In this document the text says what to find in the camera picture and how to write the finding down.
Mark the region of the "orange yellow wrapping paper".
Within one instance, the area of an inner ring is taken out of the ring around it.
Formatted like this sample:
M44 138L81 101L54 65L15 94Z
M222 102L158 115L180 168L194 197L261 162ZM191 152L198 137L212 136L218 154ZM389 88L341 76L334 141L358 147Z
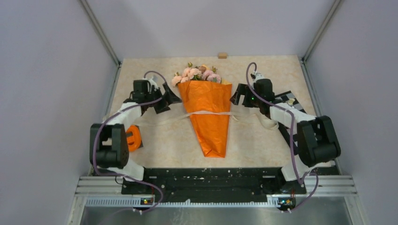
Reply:
M232 84L188 81L177 85L187 113L230 112ZM228 115L192 115L189 117L205 157L226 156L230 118Z

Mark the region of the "pink cream rose stem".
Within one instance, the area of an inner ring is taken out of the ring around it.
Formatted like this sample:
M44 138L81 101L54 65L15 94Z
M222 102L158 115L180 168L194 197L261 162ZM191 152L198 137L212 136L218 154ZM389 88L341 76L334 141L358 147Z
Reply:
M201 73L203 74L208 70L208 67L203 64L201 66L198 66L198 70L201 71Z

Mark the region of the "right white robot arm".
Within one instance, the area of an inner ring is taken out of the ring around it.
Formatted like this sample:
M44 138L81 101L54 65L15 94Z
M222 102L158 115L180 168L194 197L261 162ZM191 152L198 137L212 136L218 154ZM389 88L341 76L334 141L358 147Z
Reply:
M281 193L294 188L294 180L302 181L317 167L327 167L329 162L341 155L341 148L328 116L310 115L291 91L276 95L269 79L260 79L252 87L240 83L230 101L250 108L259 108L268 116L290 148L293 161L281 168L281 177L275 180L275 187Z

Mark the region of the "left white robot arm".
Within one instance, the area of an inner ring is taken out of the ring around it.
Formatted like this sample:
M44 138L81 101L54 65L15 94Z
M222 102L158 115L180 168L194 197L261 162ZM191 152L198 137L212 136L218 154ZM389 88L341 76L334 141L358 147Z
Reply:
M135 80L121 108L90 128L90 163L94 169L133 180L132 186L140 194L149 191L151 182L144 177L144 167L130 159L127 130L148 108L159 114L170 110L170 104L182 102L166 83L162 86L164 91L152 79Z

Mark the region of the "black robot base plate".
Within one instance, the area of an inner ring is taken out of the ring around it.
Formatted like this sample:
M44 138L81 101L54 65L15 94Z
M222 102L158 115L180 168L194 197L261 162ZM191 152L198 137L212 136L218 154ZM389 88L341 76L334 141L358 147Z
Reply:
M123 181L123 195L154 195L163 203L266 202L272 194L308 194L297 181L285 181L278 167L253 168L146 168L150 187Z

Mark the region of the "pink brown rose stem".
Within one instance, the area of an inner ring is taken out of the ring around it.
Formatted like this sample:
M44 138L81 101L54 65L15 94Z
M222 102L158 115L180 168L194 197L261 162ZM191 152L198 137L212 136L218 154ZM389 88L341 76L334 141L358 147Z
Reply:
M191 81L191 80L201 80L202 71L197 67L194 67L191 62L187 63L187 67L183 70L182 73L182 82Z

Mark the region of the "cream printed ribbon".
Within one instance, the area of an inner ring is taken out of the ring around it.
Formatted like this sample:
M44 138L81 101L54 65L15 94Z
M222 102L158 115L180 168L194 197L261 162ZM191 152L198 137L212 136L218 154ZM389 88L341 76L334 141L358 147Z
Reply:
M188 118L192 115L217 115L217 116L224 116L228 115L230 118L232 118L234 121L245 123L245 124L253 124L249 123L247 121L244 121L243 118L249 118L251 116L256 116L260 124L268 130L277 130L279 128L279 123L276 120L272 120L264 115L260 115L259 113L252 113L252 114L242 114L239 112L210 112L210 111L196 111L192 113L186 113L181 116L169 118L166 120L162 121L152 121L150 122L149 120L144 120L144 119L136 119L134 121L134 125L136 126L142 126L142 127L157 127L157 126L164 126L167 124L175 123L179 120L183 120L185 118Z

